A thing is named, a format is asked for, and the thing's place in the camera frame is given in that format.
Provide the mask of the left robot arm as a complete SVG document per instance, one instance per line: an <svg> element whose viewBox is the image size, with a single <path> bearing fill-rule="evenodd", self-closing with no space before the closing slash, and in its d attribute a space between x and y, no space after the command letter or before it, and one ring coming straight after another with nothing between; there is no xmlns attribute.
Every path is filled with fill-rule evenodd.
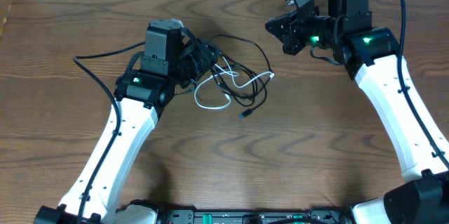
<svg viewBox="0 0 449 224"><path fill-rule="evenodd" d="M42 206L35 223L158 223L158 212L150 206L120 210L119 195L176 86L198 81L219 52L176 19L151 21L144 46L130 59L114 92L107 93L109 119L78 180L56 208Z"/></svg>

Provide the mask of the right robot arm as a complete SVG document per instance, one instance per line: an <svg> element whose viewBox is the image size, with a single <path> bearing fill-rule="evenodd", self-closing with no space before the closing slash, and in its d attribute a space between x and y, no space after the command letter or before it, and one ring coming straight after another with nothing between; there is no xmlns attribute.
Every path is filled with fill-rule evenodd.
<svg viewBox="0 0 449 224"><path fill-rule="evenodd" d="M292 11L265 28L283 52L330 49L373 104L394 146L404 184L384 196L350 206L339 223L447 223L448 141L410 77L403 38L373 27L369 0L328 0L321 15L315 0L286 0Z"/></svg>

